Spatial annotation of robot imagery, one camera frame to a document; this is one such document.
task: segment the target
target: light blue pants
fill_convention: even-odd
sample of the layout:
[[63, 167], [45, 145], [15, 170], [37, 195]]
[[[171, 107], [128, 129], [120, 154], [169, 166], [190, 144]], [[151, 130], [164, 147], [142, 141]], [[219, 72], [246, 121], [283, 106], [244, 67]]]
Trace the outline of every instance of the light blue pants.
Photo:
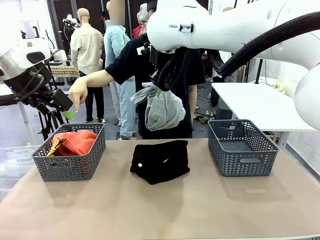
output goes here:
[[135, 77], [129, 78], [122, 85], [116, 83], [120, 100], [121, 128], [120, 135], [131, 137], [133, 135], [136, 120], [136, 105], [130, 98], [136, 93]]

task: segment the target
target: human hand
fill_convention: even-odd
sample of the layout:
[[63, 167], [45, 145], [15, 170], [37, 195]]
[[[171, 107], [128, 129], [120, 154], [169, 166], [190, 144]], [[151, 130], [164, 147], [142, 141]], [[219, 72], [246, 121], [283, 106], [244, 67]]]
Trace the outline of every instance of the human hand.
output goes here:
[[100, 58], [99, 59], [99, 66], [100, 66], [101, 69], [104, 68], [103, 64], [104, 64], [104, 61]]
[[68, 92], [69, 98], [75, 104], [75, 112], [79, 112], [80, 104], [83, 104], [88, 95], [87, 82], [85, 76], [79, 77], [71, 86]]

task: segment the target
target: red garment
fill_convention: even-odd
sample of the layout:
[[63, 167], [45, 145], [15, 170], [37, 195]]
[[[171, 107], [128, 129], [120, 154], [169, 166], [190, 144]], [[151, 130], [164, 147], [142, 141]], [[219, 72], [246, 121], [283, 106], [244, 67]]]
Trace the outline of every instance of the red garment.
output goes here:
[[137, 26], [135, 29], [133, 29], [133, 37], [139, 37], [141, 31], [141, 25]]
[[92, 145], [94, 144], [97, 134], [88, 130], [80, 130], [77, 132], [62, 132], [53, 136], [52, 143], [57, 138], [67, 139], [58, 148], [60, 155], [62, 156], [83, 156], [89, 153]]

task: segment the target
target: gray plastic basket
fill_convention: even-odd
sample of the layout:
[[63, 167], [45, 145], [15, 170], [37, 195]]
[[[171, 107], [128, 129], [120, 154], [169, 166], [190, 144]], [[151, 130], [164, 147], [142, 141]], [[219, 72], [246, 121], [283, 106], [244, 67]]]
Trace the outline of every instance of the gray plastic basket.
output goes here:
[[[89, 130], [98, 134], [88, 154], [83, 156], [47, 156], [55, 134]], [[98, 167], [105, 151], [105, 124], [82, 123], [63, 124], [41, 147], [34, 152], [32, 158], [45, 182], [90, 180]]]
[[249, 120], [210, 120], [209, 149], [224, 177], [269, 176], [278, 146]]

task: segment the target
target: red clothing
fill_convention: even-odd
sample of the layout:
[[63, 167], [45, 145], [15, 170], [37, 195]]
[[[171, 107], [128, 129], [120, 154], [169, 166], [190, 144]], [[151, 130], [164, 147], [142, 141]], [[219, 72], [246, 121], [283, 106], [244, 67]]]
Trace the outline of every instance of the red clothing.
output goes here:
[[133, 29], [133, 37], [139, 37], [141, 31], [141, 25], [137, 26], [135, 29]]

